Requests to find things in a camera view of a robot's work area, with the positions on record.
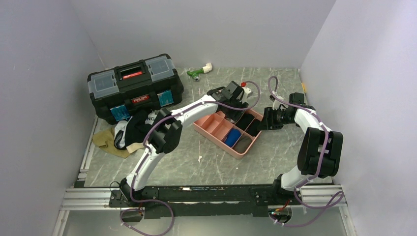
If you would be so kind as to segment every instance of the table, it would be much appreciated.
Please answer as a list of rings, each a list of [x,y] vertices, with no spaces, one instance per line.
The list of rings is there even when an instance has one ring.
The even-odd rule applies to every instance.
[[[186,74],[187,70],[193,69],[177,68],[184,85],[183,101],[167,107],[168,110],[196,101],[209,89],[227,86],[232,80],[237,83],[254,81],[260,86],[261,98],[254,107],[260,114],[263,114],[264,107],[272,106],[267,85],[271,75],[279,78],[278,94],[286,100],[290,93],[303,92],[295,68],[214,68],[202,75],[199,82],[193,82]],[[250,84],[248,86],[254,91],[248,99],[248,103],[252,104],[256,99],[256,89]],[[96,132],[109,127],[99,119]],[[302,130],[294,124],[286,125],[281,130],[264,131],[243,159],[237,160],[190,126],[183,129],[178,147],[156,166],[148,185],[272,183],[279,174],[296,165],[303,137]],[[113,180],[122,180],[133,170],[142,154],[143,149],[140,149],[122,159],[94,147],[85,187],[109,186]],[[331,181],[329,177],[314,180],[315,183]]]

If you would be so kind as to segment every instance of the black toolbox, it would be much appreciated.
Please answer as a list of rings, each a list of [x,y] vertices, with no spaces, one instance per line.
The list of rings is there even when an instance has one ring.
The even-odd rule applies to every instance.
[[[182,101],[184,86],[168,54],[89,74],[91,102],[109,124],[140,109],[159,110]]]

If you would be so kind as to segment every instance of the storage box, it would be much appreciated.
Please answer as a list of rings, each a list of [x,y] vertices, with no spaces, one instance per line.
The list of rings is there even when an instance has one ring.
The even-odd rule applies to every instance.
[[[263,118],[263,116],[261,114],[255,112],[253,110],[247,110],[247,111],[245,111],[245,113],[249,113],[249,114],[254,116],[254,119],[251,121],[250,124],[252,124],[252,122],[256,119],[261,121],[262,118]],[[225,117],[226,117],[226,115],[223,112],[218,112],[216,114],[205,116],[205,117],[197,120],[196,122],[194,122],[193,127],[197,132],[202,134],[204,137],[208,138],[210,141],[215,143],[217,146],[221,147],[223,150],[225,150],[232,157],[234,157],[236,159],[242,159],[243,156],[252,147],[252,145],[256,141],[256,139],[259,137],[259,135],[261,134],[261,131],[259,131],[259,133],[256,136],[251,136],[250,134],[246,133],[250,124],[245,130],[241,130],[240,128],[235,126],[233,123],[228,121]],[[229,132],[232,128],[237,129],[240,132],[239,139],[242,136],[248,136],[252,140],[252,142],[250,143],[248,148],[243,153],[239,153],[239,152],[233,150],[233,148],[235,147],[237,142],[232,147],[229,147],[224,143],[224,141],[226,140],[227,135],[229,134]]]
[[[109,124],[127,119],[139,109],[178,104],[184,92],[167,54],[92,73],[87,82],[97,116]]]

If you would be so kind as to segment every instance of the gray wall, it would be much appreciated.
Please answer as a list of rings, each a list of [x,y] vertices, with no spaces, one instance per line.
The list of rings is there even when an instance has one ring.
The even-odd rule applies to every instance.
[[[107,67],[300,67],[335,0],[72,0]]]
[[[337,0],[301,67],[358,235],[416,235],[417,2]]]
[[[0,235],[50,235],[94,117],[103,69],[67,0],[0,2]]]

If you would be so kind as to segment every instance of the black cloth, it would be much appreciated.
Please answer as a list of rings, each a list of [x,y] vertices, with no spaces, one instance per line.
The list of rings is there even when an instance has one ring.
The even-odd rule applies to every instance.
[[[126,126],[126,134],[124,138],[126,147],[132,143],[143,143],[146,134],[152,128],[151,124],[145,124],[145,120],[148,118],[148,115],[147,111],[140,110],[129,120],[129,123]]]
[[[240,120],[236,123],[236,126],[241,130],[245,130],[254,118],[255,117],[253,115],[245,113],[243,114],[242,118],[240,118]]]
[[[249,145],[252,143],[252,140],[248,136],[242,136],[236,145],[233,147],[233,150],[237,151],[238,153],[244,153]]]
[[[250,126],[249,126],[249,128],[247,129],[247,133],[248,134],[250,134],[251,136],[256,136],[256,135],[258,135],[258,133],[259,133],[259,130],[258,130],[258,125],[261,123],[261,121],[259,121],[258,119],[256,119],[256,120],[254,120],[251,124],[250,124]]]

